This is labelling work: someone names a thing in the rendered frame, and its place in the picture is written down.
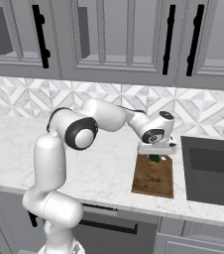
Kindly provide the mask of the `grey base cupboard front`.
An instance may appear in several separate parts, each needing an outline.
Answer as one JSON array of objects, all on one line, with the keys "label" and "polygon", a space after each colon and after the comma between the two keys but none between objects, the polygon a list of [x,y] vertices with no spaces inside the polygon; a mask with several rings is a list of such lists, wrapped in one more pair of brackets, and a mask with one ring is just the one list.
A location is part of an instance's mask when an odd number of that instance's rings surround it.
[{"label": "grey base cupboard front", "polygon": [[153,254],[224,254],[224,227],[161,217]]}]

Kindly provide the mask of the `dark grey sink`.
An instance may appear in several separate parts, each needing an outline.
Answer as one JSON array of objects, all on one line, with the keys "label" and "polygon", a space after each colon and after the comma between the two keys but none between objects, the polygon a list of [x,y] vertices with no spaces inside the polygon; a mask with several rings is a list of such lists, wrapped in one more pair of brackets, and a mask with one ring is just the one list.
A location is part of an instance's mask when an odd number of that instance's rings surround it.
[{"label": "dark grey sink", "polygon": [[181,137],[186,197],[224,205],[224,140]]}]

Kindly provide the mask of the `grey wall cupboard door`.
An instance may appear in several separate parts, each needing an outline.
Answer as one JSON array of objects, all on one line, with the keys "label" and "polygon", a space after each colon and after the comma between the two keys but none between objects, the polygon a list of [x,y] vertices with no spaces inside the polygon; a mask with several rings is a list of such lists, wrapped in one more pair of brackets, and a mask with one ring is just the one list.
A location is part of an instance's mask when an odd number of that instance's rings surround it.
[{"label": "grey wall cupboard door", "polygon": [[[192,76],[186,75],[193,19],[204,5]],[[177,87],[224,90],[224,0],[186,0],[180,43]]]},{"label": "grey wall cupboard door", "polygon": [[[33,5],[46,20],[49,68],[43,68]],[[0,0],[0,76],[60,79],[52,0]]]},{"label": "grey wall cupboard door", "polygon": [[[52,0],[64,80],[173,86],[181,0]],[[175,5],[168,75],[169,6]]]}]

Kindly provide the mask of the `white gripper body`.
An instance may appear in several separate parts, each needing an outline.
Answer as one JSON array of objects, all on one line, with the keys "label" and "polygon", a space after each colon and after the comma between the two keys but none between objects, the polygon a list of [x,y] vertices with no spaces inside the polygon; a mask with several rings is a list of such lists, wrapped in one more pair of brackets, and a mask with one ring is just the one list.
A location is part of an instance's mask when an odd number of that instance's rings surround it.
[{"label": "white gripper body", "polygon": [[177,143],[171,142],[158,142],[154,144],[145,144],[140,142],[137,151],[140,155],[173,155],[176,153]]}]

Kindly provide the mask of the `grey base cupboard door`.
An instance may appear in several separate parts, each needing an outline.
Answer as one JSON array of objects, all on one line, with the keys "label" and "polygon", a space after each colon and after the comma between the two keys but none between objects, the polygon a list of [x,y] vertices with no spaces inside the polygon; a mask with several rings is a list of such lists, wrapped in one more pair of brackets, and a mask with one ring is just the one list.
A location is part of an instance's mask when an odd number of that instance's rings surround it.
[{"label": "grey base cupboard door", "polygon": [[0,229],[13,254],[20,250],[38,253],[46,243],[40,218],[34,227],[29,213],[23,208],[23,190],[0,190]]}]

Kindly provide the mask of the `brown wooden cutting board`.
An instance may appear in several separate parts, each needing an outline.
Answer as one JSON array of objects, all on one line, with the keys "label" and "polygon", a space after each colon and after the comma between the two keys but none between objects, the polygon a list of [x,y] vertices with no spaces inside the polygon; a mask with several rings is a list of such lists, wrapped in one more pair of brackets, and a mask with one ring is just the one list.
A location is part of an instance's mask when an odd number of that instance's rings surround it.
[{"label": "brown wooden cutting board", "polygon": [[138,155],[132,183],[132,192],[173,198],[172,159],[154,163],[148,155]]}]

